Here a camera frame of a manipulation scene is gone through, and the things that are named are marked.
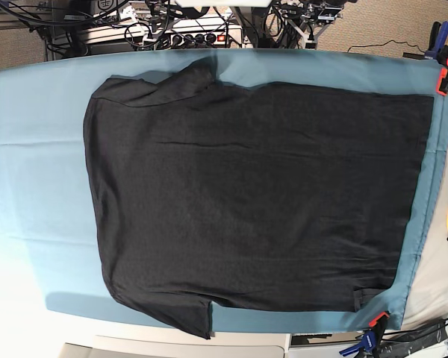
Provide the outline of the blue orange clamp lower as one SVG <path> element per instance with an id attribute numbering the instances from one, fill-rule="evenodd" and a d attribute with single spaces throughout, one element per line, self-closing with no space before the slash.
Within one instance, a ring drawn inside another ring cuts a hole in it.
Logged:
<path id="1" fill-rule="evenodd" d="M 379 346 L 387 329 L 390 314 L 388 311 L 379 313 L 369 322 L 369 329 L 365 330 L 360 341 L 352 347 L 339 352 L 342 357 L 376 357 L 379 358 Z"/>

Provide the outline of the teal table cloth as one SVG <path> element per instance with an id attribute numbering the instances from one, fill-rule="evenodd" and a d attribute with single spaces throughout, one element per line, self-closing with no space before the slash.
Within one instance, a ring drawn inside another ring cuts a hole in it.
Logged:
<path id="1" fill-rule="evenodd" d="M 32 307 L 155 327 L 118 304 L 102 279 L 84 159 L 82 125 L 91 94 L 110 76 L 157 83 L 208 58 L 219 80 L 359 92 L 434 95 L 437 63 L 306 50 L 180 50 L 107 54 L 0 71 L 0 315 Z M 392 327 L 448 300 L 448 95 L 435 98 L 403 258 L 391 289 L 358 313 L 272 313 L 213 308 L 213 328 L 241 333 L 330 333 L 366 326 L 390 310 Z"/>

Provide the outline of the orange black clamp upper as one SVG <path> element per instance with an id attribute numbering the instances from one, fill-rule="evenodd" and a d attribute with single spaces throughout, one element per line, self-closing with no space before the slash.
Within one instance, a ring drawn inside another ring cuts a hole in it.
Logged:
<path id="1" fill-rule="evenodd" d="M 440 95 L 447 95 L 448 93 L 448 45 L 444 45 L 438 52 L 436 57 L 437 62 L 442 65 L 438 81 L 436 85 L 436 92 Z"/>

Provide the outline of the white tray bottom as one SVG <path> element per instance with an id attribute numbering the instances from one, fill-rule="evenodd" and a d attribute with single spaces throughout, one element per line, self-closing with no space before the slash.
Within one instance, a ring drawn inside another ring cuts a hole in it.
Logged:
<path id="1" fill-rule="evenodd" d="M 286 357 L 277 344 L 196 345 L 97 336 L 91 345 L 66 343 L 60 357 Z"/>

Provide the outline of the blue handled clamp top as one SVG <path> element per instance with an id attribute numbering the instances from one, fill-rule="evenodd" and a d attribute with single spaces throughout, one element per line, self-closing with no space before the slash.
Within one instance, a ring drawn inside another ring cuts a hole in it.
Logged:
<path id="1" fill-rule="evenodd" d="M 433 60 L 437 57 L 438 52 L 444 47 L 448 37 L 448 22 L 434 22 L 432 25 L 429 47 L 424 53 L 427 60 Z"/>

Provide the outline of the white power strip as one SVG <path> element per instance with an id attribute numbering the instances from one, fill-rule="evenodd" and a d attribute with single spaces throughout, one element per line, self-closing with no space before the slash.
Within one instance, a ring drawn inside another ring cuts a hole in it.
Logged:
<path id="1" fill-rule="evenodd" d="M 240 48 L 243 45 L 243 29 L 237 24 L 187 27 L 176 25 L 169 28 L 152 49 Z"/>

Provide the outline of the dark grey T-shirt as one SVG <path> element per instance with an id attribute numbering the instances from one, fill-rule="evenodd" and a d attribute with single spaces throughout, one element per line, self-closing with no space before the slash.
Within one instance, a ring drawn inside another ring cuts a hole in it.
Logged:
<path id="1" fill-rule="evenodd" d="M 356 312 L 389 289 L 434 99 L 109 78 L 84 147 L 115 301 L 208 338 L 212 303 Z"/>

